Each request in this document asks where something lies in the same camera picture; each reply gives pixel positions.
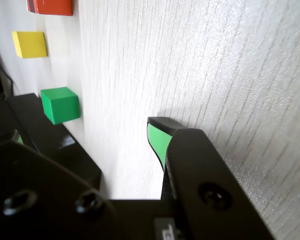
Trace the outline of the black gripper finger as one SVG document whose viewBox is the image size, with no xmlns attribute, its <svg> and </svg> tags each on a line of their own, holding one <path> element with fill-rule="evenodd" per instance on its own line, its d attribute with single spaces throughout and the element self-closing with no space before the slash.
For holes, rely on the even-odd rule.
<svg viewBox="0 0 300 240">
<path fill-rule="evenodd" d="M 198 128 L 169 117 L 147 119 L 147 139 L 164 170 L 187 240 L 271 240 L 273 235 L 236 178 Z"/>
<path fill-rule="evenodd" d="M 0 135 L 0 240 L 118 240 L 113 209 L 58 163 Z"/>
</svg>

